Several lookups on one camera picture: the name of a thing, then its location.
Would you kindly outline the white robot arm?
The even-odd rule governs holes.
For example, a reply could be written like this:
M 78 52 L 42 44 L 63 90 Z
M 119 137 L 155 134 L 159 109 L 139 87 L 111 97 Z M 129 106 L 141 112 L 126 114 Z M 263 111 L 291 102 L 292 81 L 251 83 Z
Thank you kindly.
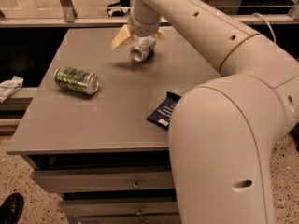
M 200 0 L 134 0 L 111 46 L 167 20 L 220 73 L 188 91 L 169 152 L 182 224 L 276 224 L 270 157 L 299 121 L 299 63 Z

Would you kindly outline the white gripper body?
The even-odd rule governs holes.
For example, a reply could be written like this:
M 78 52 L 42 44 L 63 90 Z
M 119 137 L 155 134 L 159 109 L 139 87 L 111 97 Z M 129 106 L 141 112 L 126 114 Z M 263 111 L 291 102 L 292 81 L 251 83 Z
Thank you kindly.
M 133 8 L 130 12 L 128 25 L 134 35 L 146 37 L 155 35 L 161 24 L 161 15 L 155 10 Z

